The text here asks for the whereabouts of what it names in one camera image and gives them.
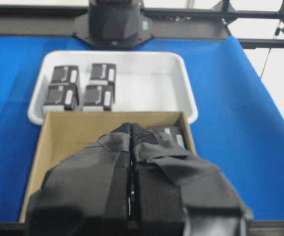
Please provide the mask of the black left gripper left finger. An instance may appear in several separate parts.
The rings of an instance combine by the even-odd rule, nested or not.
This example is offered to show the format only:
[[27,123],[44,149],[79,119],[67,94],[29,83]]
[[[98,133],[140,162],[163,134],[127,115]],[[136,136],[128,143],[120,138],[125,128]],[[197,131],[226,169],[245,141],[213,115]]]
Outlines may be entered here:
[[51,168],[29,199],[28,235],[126,235],[129,152],[124,123]]

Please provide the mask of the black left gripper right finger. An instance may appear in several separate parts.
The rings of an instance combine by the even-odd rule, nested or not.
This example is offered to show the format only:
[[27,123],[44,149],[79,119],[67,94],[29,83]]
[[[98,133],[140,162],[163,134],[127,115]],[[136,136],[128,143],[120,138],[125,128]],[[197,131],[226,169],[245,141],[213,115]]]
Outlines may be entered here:
[[131,126],[135,193],[142,236],[245,236],[252,212],[215,165]]

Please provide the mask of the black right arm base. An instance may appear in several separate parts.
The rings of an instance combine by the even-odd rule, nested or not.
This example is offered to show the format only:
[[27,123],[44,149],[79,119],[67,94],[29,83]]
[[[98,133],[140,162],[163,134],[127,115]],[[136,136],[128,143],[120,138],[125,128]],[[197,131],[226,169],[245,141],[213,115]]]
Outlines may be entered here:
[[75,18],[73,36],[97,49],[133,49],[154,38],[142,0],[90,0]]

